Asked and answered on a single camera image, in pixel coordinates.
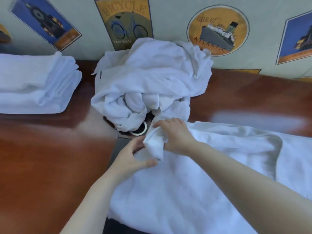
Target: white towel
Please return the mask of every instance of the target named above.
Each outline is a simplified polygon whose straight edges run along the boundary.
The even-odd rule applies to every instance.
[[[20,92],[0,93],[0,113],[52,114],[63,112],[78,86],[82,73],[77,67],[66,69],[63,79],[48,85],[48,89],[28,87]]]
[[[130,50],[101,58],[91,105],[124,132],[137,130],[149,111],[187,120],[190,97],[207,88],[210,57],[192,43],[137,39]]]
[[[62,58],[61,52],[51,56],[0,54],[0,91],[44,87],[55,77],[54,72],[64,64],[63,61],[68,65],[75,64],[73,57]]]
[[[312,199],[312,138],[231,124],[187,126],[198,141]],[[135,156],[162,161],[117,187],[109,218],[151,234],[256,234],[193,160],[163,151],[161,129],[148,133],[146,149]]]

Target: person's left hand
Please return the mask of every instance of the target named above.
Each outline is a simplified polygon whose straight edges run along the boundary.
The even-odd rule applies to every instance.
[[[141,169],[151,168],[158,164],[157,160],[151,158],[144,162],[140,162],[135,159],[135,154],[140,149],[144,148],[143,140],[145,136],[139,136],[133,138],[118,154],[113,164],[107,170],[112,173],[117,179],[118,183],[121,183],[130,178],[134,173]]]

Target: glossy table top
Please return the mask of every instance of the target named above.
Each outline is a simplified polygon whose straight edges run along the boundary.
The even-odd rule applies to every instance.
[[[64,113],[0,114],[0,233],[57,234],[106,170],[118,133],[90,106],[94,61]],[[189,121],[312,136],[312,84],[213,69]]]

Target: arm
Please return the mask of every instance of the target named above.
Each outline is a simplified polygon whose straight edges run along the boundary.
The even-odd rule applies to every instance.
[[[155,159],[139,162],[133,153],[143,148],[144,136],[132,139],[111,167],[90,188],[60,234],[102,234],[115,188],[141,169],[157,165]]]
[[[158,126],[169,138],[165,150],[195,161],[258,233],[312,233],[310,200],[196,141],[180,119],[158,121]]]

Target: light green wall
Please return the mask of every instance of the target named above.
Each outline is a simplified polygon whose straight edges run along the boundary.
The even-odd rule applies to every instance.
[[[0,0],[0,23],[13,36],[5,51],[15,54],[48,55],[55,49],[11,14],[13,0]],[[93,0],[49,0],[82,36],[62,53],[76,59],[99,59],[113,46]],[[285,20],[312,10],[311,0],[150,0],[154,38],[187,41],[187,25],[199,10],[229,5],[248,18],[249,37],[237,51],[213,57],[214,68],[259,68],[260,74],[297,78],[312,67],[312,57],[275,65]]]

